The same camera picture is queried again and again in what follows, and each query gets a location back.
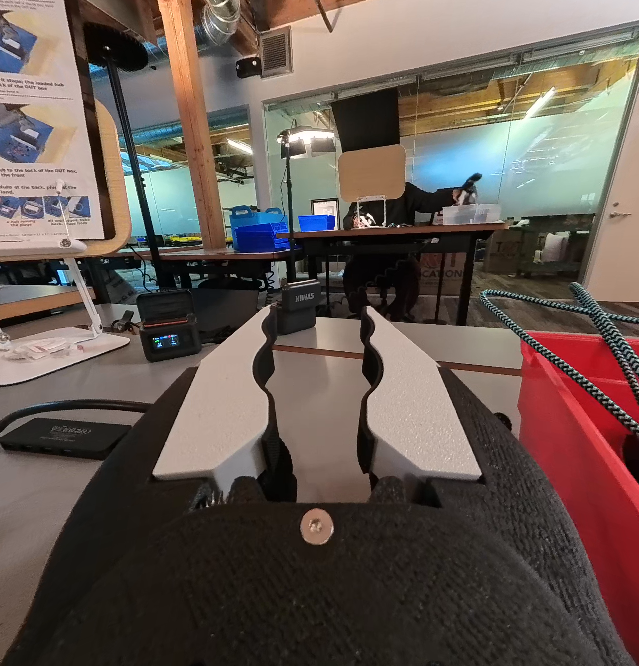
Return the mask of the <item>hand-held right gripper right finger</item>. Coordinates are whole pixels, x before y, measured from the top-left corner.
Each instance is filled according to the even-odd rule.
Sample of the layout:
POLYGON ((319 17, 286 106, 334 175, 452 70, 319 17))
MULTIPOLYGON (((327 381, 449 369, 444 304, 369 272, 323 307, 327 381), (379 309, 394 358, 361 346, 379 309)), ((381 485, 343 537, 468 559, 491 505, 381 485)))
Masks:
POLYGON ((482 477, 437 362, 372 306, 362 310, 358 463, 371 489, 394 477, 405 492, 431 479, 482 477))

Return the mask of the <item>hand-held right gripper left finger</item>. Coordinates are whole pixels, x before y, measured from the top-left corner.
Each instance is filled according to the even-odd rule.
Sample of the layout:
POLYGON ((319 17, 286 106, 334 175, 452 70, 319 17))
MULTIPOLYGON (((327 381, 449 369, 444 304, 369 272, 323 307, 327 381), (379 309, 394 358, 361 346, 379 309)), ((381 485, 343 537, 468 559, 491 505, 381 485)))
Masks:
POLYGON ((200 362, 153 468, 156 481, 199 481, 215 502, 251 478, 266 500, 297 501, 267 389, 276 339, 277 309, 267 306, 200 362))

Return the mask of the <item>black usb hub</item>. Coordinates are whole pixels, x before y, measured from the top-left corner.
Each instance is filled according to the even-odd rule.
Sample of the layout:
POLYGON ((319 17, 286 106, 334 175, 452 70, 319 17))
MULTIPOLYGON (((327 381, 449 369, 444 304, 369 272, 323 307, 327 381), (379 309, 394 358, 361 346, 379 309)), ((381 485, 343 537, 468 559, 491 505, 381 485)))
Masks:
POLYGON ((131 426, 67 419, 34 418, 0 436, 8 452, 105 460, 131 426))

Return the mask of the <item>cardboard box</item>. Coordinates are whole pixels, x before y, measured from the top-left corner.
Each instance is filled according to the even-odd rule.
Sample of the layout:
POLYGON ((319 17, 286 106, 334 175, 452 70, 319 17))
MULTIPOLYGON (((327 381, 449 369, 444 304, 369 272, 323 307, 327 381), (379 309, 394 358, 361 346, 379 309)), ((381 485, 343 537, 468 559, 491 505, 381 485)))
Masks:
POLYGON ((465 253, 425 253, 419 256, 420 294, 458 296, 463 282, 465 253))

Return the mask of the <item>red plastic bin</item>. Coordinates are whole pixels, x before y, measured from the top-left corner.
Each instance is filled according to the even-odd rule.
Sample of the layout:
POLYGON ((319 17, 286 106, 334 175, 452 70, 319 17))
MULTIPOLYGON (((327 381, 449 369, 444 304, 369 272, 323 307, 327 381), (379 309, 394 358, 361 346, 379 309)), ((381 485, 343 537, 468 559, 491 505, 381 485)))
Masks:
POLYGON ((580 386, 521 343, 520 442, 581 537, 615 628, 639 665, 639 454, 629 432, 580 386))

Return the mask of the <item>long dark desk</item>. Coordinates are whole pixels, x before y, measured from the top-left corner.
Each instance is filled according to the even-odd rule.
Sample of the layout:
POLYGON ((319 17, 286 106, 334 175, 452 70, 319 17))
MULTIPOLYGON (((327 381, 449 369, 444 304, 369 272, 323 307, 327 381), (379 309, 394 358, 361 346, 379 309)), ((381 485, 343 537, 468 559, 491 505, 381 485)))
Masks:
POLYGON ((200 279, 214 277, 235 277, 258 280, 267 285, 266 275, 274 264, 282 263, 290 275, 301 260, 303 253, 296 250, 277 250, 269 253, 239 253, 232 248, 164 248, 160 251, 159 261, 153 262, 151 251, 146 249, 126 249, 107 254, 108 259, 134 259, 148 262, 155 273, 157 286, 163 290, 176 287, 190 289, 192 276, 200 279))

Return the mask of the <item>white tablet stand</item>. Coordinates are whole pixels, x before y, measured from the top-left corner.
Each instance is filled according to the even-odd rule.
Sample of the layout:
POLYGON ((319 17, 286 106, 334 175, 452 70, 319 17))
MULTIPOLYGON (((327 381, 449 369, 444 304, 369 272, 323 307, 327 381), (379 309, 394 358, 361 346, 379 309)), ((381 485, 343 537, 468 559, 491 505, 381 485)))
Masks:
MULTIPOLYGON (((68 215, 72 211, 72 204, 68 204, 69 208, 60 208, 61 226, 58 231, 44 231, 44 232, 4 232, 0 231, 0 242, 4 240, 22 240, 30 238, 40 240, 43 237, 64 237, 66 240, 92 240, 82 239, 79 237, 78 222, 74 220, 70 224, 68 215)), ((130 343, 129 336, 120 336, 104 332, 103 323, 100 315, 93 303, 93 296, 87 287, 82 273, 79 269, 76 259, 61 259, 64 260, 69 269, 72 279, 75 283, 75 289, 78 295, 81 296, 83 305, 86 312, 90 317, 90 328, 82 329, 77 327, 66 327, 49 330, 42 334, 30 335, 22 338, 12 338, 7 332, 0 327, 0 387, 14 386, 23 384, 24 382, 31 381, 43 376, 47 376, 56 371, 74 366, 76 364, 88 361, 92 358, 97 358, 104 354, 114 352, 116 350, 125 348, 130 343), (39 362, 16 362, 9 361, 3 357, 3 354, 8 349, 21 344, 22 342, 51 337, 65 337, 74 340, 84 345, 85 352, 76 356, 63 358, 60 360, 42 360, 39 362)), ((33 314, 55 308, 56 305, 52 303, 50 298, 43 300, 43 304, 37 305, 34 310, 33 303, 39 301, 39 298, 24 298, 23 300, 12 300, 11 297, 23 289, 22 286, 5 286, 0 285, 0 296, 4 297, 4 301, 0 302, 0 321, 9 320, 17 317, 22 317, 26 314, 33 314)))

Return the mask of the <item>stack of blue bins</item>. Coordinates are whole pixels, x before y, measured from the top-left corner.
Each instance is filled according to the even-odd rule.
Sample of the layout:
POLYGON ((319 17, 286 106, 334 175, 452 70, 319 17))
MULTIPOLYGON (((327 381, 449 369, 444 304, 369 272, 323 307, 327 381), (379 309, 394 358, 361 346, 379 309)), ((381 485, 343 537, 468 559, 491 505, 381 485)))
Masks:
POLYGON ((279 238, 287 234, 284 221, 264 222, 237 227, 233 230, 233 248, 241 254, 275 253, 289 250, 289 240, 279 238))

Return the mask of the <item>wooden desk with black legs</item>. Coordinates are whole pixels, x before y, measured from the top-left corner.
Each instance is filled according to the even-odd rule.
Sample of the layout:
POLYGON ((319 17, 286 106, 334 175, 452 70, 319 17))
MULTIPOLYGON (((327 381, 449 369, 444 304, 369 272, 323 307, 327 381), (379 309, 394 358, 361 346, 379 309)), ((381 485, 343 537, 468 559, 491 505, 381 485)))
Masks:
POLYGON ((457 326, 466 326, 471 303, 474 254, 479 240, 488 239, 497 230, 506 230, 509 223, 429 225, 426 227, 374 227, 349 230, 279 233, 299 246, 308 258, 309 275, 317 276, 317 261, 331 256, 356 254, 466 254, 457 306, 457 326))

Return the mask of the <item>small clear plastic packets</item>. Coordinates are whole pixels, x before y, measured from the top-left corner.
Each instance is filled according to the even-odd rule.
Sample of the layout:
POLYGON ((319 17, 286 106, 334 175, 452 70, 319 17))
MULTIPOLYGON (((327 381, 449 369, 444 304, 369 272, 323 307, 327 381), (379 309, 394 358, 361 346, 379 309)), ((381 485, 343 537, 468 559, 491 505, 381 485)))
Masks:
POLYGON ((65 338, 51 337, 22 342, 4 352, 3 357, 16 362, 60 360, 85 352, 84 345, 65 338))

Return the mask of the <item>clear plastic box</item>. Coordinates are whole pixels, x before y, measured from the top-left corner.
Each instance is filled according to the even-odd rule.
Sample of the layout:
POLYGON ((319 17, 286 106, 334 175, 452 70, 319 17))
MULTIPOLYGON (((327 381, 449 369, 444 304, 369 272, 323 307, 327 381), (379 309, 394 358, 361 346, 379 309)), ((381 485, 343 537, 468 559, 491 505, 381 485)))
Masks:
POLYGON ((443 208, 443 225, 501 223, 501 206, 498 204, 465 204, 443 208))

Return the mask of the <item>wooden rounded board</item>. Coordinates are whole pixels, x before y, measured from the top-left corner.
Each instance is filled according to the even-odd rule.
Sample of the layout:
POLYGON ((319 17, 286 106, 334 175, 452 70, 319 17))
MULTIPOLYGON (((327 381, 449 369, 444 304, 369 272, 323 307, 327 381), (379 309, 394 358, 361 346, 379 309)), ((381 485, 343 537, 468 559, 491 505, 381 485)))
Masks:
POLYGON ((102 240, 66 240, 43 237, 40 240, 4 240, 0 242, 0 263, 10 261, 46 261, 107 256, 122 249, 132 235, 132 220, 125 186, 117 128, 113 117, 100 101, 95 101, 107 189, 113 216, 114 237, 102 240))

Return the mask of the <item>white door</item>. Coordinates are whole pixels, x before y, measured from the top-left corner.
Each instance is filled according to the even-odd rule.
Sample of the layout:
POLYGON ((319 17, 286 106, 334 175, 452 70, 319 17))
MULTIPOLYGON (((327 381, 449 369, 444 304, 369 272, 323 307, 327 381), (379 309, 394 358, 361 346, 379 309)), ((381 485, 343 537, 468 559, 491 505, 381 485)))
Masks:
POLYGON ((592 244, 585 286, 598 301, 639 303, 639 88, 592 244))

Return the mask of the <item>wooden post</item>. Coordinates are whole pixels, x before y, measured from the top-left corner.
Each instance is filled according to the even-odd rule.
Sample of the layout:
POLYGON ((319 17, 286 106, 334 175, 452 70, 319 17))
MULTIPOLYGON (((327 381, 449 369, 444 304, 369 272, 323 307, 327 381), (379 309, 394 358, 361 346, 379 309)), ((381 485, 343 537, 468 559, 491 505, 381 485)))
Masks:
POLYGON ((204 248, 226 248, 190 1, 158 1, 204 248))

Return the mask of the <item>silver ventilation duct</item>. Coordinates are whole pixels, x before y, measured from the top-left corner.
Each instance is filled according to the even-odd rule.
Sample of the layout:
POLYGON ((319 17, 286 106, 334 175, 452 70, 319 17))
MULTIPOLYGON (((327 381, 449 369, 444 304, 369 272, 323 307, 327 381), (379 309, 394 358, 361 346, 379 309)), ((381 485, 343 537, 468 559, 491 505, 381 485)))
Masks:
MULTIPOLYGON (((136 37, 149 54, 168 57, 160 1, 140 1, 142 33, 136 37)), ((248 1, 190 1, 195 45, 199 57, 236 52, 241 56, 259 54, 259 35, 248 1)))

